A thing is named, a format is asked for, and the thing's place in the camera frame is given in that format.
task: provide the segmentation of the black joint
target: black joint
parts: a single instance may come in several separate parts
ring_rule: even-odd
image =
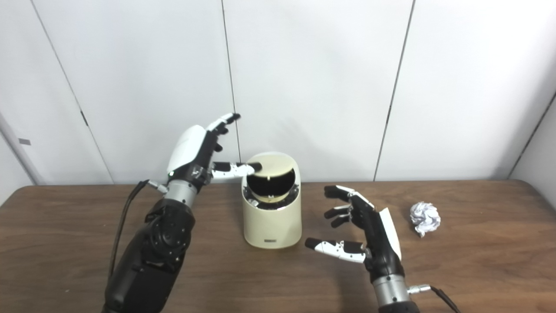
[[[362,253],[363,250],[361,247],[363,246],[362,242],[355,242],[355,241],[344,241],[344,252],[346,253]]]

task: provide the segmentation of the black fingertip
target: black fingertip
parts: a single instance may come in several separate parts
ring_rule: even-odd
[[[239,115],[238,113],[234,113],[232,114],[232,117],[228,119],[228,124],[232,124],[235,120],[238,120],[239,118],[241,118],[241,115]]]
[[[335,220],[333,220],[330,225],[332,226],[332,228],[338,228],[340,225],[342,225],[344,223],[344,219],[339,217]]]
[[[232,169],[230,162],[213,162],[212,169],[218,172],[229,172]]]
[[[255,162],[255,163],[248,163],[250,167],[252,167],[255,172],[258,172],[262,169],[262,164],[259,162]]]
[[[325,186],[324,187],[324,196],[326,198],[341,199],[345,202],[347,202],[349,200],[348,199],[348,192],[338,188],[335,185]]]
[[[326,219],[332,218],[334,216],[336,216],[336,210],[334,210],[334,209],[330,209],[330,210],[324,212],[324,218],[326,218]]]
[[[305,247],[314,250],[316,246],[318,246],[322,240],[317,238],[307,238],[305,240]]]

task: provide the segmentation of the cream trash can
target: cream trash can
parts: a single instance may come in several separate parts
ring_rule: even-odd
[[[266,152],[248,163],[262,170],[243,177],[244,236],[258,248],[278,249],[301,238],[301,179],[297,163],[289,155]]]

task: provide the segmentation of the metal connector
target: metal connector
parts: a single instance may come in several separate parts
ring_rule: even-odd
[[[149,186],[155,188],[156,190],[158,190],[159,192],[166,194],[168,192],[168,188],[166,188],[166,186],[164,186],[163,184],[157,183],[154,180],[149,180],[148,181]]]
[[[430,285],[416,285],[416,286],[409,286],[408,287],[408,294],[414,295],[419,294],[421,292],[429,291]]]

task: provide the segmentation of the panel seam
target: panel seam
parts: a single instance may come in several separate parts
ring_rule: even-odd
[[[392,112],[392,105],[394,103],[394,96],[396,95],[396,87],[398,86],[398,78],[400,77],[401,64],[404,60],[405,45],[407,44],[407,41],[408,41],[409,28],[411,26],[411,19],[413,18],[413,9],[415,8],[415,1],[416,0],[413,0],[413,2],[411,3],[411,11],[409,12],[408,26],[405,30],[404,44],[401,47],[400,62],[398,63],[398,70],[396,72],[396,79],[394,80],[394,88],[392,89],[392,97],[390,98],[390,106],[388,107],[388,114],[386,115],[386,123],[384,125],[384,132],[383,132],[382,141],[380,142],[379,156],[376,160],[375,175],[373,176],[373,182],[376,181],[376,175],[377,175],[378,170],[379,170],[380,157],[382,156],[382,151],[383,151],[383,147],[384,147],[384,139],[386,138],[386,131],[388,130],[388,122],[390,121],[390,113]]]
[[[554,93],[554,95],[552,96],[552,99],[550,100],[550,102],[548,102],[547,108],[544,109],[543,115],[540,116],[540,119],[537,123],[537,125],[535,126],[535,129],[533,129],[533,132],[531,133],[531,136],[529,136],[529,139],[527,140],[527,142],[525,143],[525,146],[523,147],[521,153],[519,154],[517,160],[514,163],[514,166],[512,167],[512,169],[510,170],[510,173],[508,174],[507,179],[510,179],[510,177],[512,176],[512,174],[515,171],[515,168],[518,166],[519,161],[521,160],[523,154],[525,153],[525,150],[527,150],[527,147],[529,146],[529,144],[531,143],[531,140],[533,140],[533,136],[535,135],[535,133],[537,132],[537,130],[540,127],[540,123],[543,122],[544,117],[547,115],[548,110],[550,109],[550,107],[552,106],[552,104],[554,103],[554,100],[556,100],[556,92]]]
[[[62,65],[62,61],[60,61],[60,57],[58,56],[58,52],[56,52],[56,49],[54,48],[54,44],[52,43],[52,40],[50,39],[50,36],[48,35],[48,32],[46,31],[46,27],[44,26],[44,23],[42,21],[41,15],[38,13],[37,7],[35,6],[34,0],[29,0],[31,2],[31,5],[33,6],[33,10],[35,12],[35,15],[38,18],[39,23],[41,24],[42,30],[44,32],[44,35],[46,36],[46,39],[48,40],[48,43],[50,44],[50,48],[52,49],[52,52],[54,52],[54,55],[56,57],[56,60],[58,61],[58,65],[60,66],[60,69],[62,70],[62,73],[64,74],[64,77],[66,78],[66,83],[68,84],[68,86],[70,87],[69,90],[71,91],[73,98],[75,99],[75,103],[77,104],[77,107],[79,108],[80,114],[83,116],[83,119],[85,119],[85,115],[83,113],[83,109],[81,108],[81,104],[79,103],[79,100],[77,99],[77,95],[75,94],[74,90],[73,90],[73,86],[70,83],[70,79],[68,78],[68,75],[66,74],[66,70],[64,69],[63,65]],[[108,168],[108,164],[106,164],[106,160],[104,158],[104,155],[102,154],[100,147],[98,146],[98,142],[95,138],[95,136],[93,135],[93,132],[91,130],[91,127],[89,126],[89,124],[86,122],[86,126],[89,129],[89,133],[91,134],[91,138],[93,139],[93,142],[95,144],[95,147],[97,148],[98,154],[100,155],[102,162],[106,168],[106,172],[108,173],[108,176],[110,177],[110,180],[112,181],[112,184],[114,184],[114,178],[112,177],[112,173],[110,173],[110,169]]]
[[[234,113],[237,113],[236,111],[236,99],[235,99],[235,95],[234,95],[234,80],[232,79],[232,65],[230,62],[230,47],[228,45],[228,30],[226,29],[226,13],[224,13],[224,0],[220,0],[220,3],[222,4],[222,20],[224,22],[224,38],[226,39],[226,55],[228,58],[228,73],[230,74],[230,88],[232,91],[232,105],[234,107]],[[240,162],[241,162],[241,148],[240,148],[240,133],[239,133],[239,127],[237,124],[237,121],[235,121],[236,123],[236,139],[237,139],[237,153],[240,157]]]

